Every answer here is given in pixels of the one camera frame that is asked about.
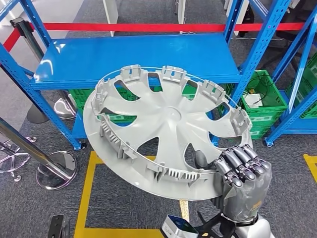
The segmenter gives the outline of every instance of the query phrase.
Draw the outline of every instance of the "gray carpet floor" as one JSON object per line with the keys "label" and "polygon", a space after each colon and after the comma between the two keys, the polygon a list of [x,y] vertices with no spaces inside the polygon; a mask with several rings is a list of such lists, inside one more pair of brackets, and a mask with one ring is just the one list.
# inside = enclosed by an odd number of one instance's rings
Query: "gray carpet floor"
{"label": "gray carpet floor", "polygon": [[[174,0],[118,0],[118,22],[177,22],[173,13]],[[187,22],[226,21],[220,0],[188,0]],[[102,0],[85,0],[76,22],[104,22],[106,16]],[[131,33],[116,33],[129,35]],[[100,32],[70,32],[67,37],[103,36]],[[254,37],[254,33],[246,37]],[[252,40],[231,41],[230,49],[237,64],[243,62],[251,47]],[[272,42],[282,45],[282,42]],[[262,62],[273,55],[265,54]],[[268,68],[272,71],[276,65]],[[288,67],[278,86],[285,88],[294,78],[294,71]],[[54,92],[43,92],[49,100],[56,101]],[[35,178],[38,163],[33,159],[17,174],[22,180],[14,183],[9,175],[0,179],[0,238],[44,238],[48,230],[50,218],[56,214],[65,214],[71,221],[73,234],[78,205],[84,184],[91,147],[73,151],[62,134],[51,122],[31,124],[25,120],[21,127],[24,136],[35,136],[36,145],[45,153],[57,150],[70,151],[75,156],[80,171],[69,186],[60,191],[45,191],[38,187]],[[261,140],[254,141],[255,150],[262,158],[272,164],[273,178],[260,213],[269,220],[277,238],[312,238],[316,237],[317,189],[303,154],[317,154],[317,135],[284,135],[275,146],[268,148]],[[153,155],[155,142],[149,143],[143,154]],[[210,201],[189,203],[190,221],[200,225],[196,211],[201,211],[205,219],[216,214]],[[180,215],[179,203],[155,197],[131,186],[112,173],[106,165],[97,165],[93,182],[91,201],[87,216],[87,227],[95,228],[159,228],[166,214]]]}

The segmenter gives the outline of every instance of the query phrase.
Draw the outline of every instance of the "chair caster wheel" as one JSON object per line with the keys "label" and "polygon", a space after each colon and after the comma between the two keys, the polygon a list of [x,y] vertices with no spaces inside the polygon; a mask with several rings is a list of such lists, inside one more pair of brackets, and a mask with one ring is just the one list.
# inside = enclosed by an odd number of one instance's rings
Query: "chair caster wheel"
{"label": "chair caster wheel", "polygon": [[21,180],[21,176],[18,175],[17,177],[14,178],[14,182],[19,182],[20,180]]}

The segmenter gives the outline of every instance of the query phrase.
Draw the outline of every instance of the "red barrier tape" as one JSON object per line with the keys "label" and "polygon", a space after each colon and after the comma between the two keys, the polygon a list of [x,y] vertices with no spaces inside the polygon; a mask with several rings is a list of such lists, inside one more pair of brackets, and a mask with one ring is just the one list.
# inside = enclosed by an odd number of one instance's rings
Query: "red barrier tape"
{"label": "red barrier tape", "polygon": [[[278,31],[300,30],[304,23],[281,23]],[[60,31],[126,31],[126,32],[222,32],[225,24],[107,24],[107,23],[44,23],[47,30]],[[261,23],[237,24],[236,31],[260,31]]]}
{"label": "red barrier tape", "polygon": [[12,33],[3,44],[3,46],[10,52],[19,39],[20,33],[17,28],[14,28]]}

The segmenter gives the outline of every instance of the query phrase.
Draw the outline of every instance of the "robot finger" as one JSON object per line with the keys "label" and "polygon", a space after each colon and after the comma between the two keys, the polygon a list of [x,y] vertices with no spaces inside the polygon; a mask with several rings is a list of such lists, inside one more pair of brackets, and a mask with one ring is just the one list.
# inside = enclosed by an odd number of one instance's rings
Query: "robot finger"
{"label": "robot finger", "polygon": [[262,168],[260,164],[253,161],[250,155],[247,154],[242,148],[236,145],[232,149],[241,161],[244,162],[245,167],[253,171],[254,173],[260,176],[265,172],[263,168]]}
{"label": "robot finger", "polygon": [[260,159],[259,156],[254,150],[253,150],[250,145],[245,144],[242,146],[242,148],[246,154],[248,154],[249,157],[252,159],[251,161],[253,163],[261,166],[267,171],[271,169],[271,165],[269,163],[263,159]]}
{"label": "robot finger", "polygon": [[256,179],[255,174],[245,165],[245,161],[248,160],[248,155],[240,158],[235,153],[233,148],[223,151],[223,154],[226,161],[231,165],[239,177],[248,180]]}
{"label": "robot finger", "polygon": [[223,176],[225,182],[229,185],[232,185],[235,187],[242,187],[242,182],[239,179],[239,177],[232,171],[232,169],[229,166],[223,157],[220,156],[217,160],[214,160],[214,165],[218,170],[220,174]]}

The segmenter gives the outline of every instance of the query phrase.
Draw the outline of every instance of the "robotic hand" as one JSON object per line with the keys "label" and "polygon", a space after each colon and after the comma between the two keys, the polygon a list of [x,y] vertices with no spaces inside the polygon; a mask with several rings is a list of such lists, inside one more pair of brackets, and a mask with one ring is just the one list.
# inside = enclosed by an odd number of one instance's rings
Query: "robotic hand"
{"label": "robotic hand", "polygon": [[234,222],[254,220],[271,182],[271,164],[249,145],[223,151],[214,165],[223,177],[223,195],[211,201]]}
{"label": "robotic hand", "polygon": [[201,151],[195,154],[198,169],[217,170],[221,196],[211,201],[220,213],[206,222],[199,212],[202,226],[192,227],[188,222],[168,215],[162,228],[165,238],[220,238],[214,227],[220,224],[222,238],[274,238],[268,221],[258,215],[271,182],[271,164],[260,159],[251,146],[233,146],[223,151],[210,164]]}

